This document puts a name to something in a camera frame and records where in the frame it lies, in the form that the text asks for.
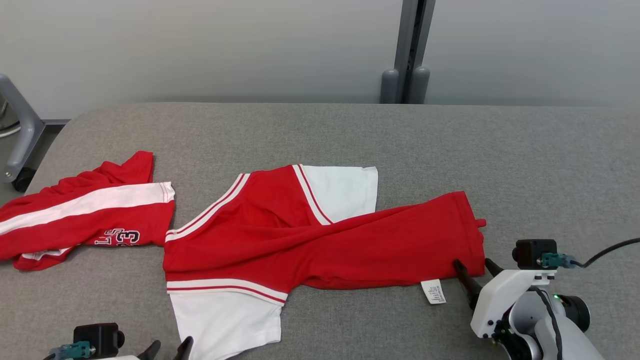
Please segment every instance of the white wall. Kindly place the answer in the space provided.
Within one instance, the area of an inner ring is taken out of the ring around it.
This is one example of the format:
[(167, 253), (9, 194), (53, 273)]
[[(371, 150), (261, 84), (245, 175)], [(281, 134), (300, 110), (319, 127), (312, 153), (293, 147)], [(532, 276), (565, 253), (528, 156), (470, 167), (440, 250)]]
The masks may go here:
[(378, 102), (402, 0), (0, 0), (0, 73), (43, 119), (147, 100)]
[(437, 0), (431, 104), (637, 104), (640, 1)]

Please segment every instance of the red garment with white stripe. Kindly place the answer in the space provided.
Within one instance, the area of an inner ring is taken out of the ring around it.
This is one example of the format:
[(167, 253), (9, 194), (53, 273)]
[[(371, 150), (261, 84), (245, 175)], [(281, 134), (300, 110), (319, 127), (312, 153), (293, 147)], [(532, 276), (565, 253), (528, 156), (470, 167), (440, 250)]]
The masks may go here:
[(0, 261), (19, 270), (63, 262), (77, 245), (164, 243), (173, 216), (171, 183), (150, 183), (153, 154), (122, 165), (105, 161), (0, 208)]
[(463, 192), (374, 213), (375, 168), (293, 165), (240, 175), (169, 231), (164, 269), (192, 359), (226, 359), (280, 340), (280, 307), (306, 284), (406, 286), (484, 273), (483, 236)]

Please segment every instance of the clothing tag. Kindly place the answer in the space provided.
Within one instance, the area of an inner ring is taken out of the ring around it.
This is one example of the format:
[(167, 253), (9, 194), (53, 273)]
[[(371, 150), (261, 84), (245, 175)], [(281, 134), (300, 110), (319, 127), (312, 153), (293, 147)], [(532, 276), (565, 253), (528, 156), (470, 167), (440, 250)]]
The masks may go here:
[(444, 299), (444, 293), (442, 293), (440, 280), (421, 281), (420, 285), (422, 285), (422, 290), (424, 290), (424, 294), (427, 295), (430, 304), (445, 304), (447, 302)]

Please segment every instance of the gray table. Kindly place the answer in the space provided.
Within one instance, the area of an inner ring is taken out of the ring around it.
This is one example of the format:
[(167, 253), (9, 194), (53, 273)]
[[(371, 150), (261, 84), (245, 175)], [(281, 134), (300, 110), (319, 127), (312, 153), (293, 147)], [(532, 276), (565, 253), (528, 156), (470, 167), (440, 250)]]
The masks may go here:
[[(309, 165), (376, 165), (378, 209), (465, 190), (484, 217), (486, 255), (514, 267), (519, 238), (555, 238), (586, 260), (640, 235), (640, 117), (601, 108), (358, 104), (150, 103), (73, 120), (51, 146), (29, 193), (65, 176), (156, 154), (154, 178), (173, 181), (174, 226), (191, 220), (240, 172)], [(41, 359), (73, 328), (117, 322), (137, 353), (153, 339), (169, 359), (179, 337), (162, 248), (75, 251), (43, 272), (0, 266), (3, 359)], [(637, 359), (640, 246), (587, 270), (561, 270), (553, 289), (591, 308), (587, 335), (608, 359)], [(241, 359), (506, 359), (469, 327), (456, 280), (447, 304), (418, 286), (358, 291), (299, 287), (282, 313), (282, 342)]]

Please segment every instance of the caster wheel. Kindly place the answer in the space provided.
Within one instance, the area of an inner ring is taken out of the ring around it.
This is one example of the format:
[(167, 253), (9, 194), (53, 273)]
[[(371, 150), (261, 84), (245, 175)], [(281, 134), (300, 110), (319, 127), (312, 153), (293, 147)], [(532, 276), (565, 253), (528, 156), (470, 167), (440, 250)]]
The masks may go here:
[(13, 188), (16, 191), (23, 193), (27, 191), (27, 188), (29, 187), (29, 184), (31, 184), (31, 180), (33, 180), (33, 176), (35, 174), (36, 170), (28, 167), (23, 167), (15, 180), (11, 182), (11, 185), (13, 185)]

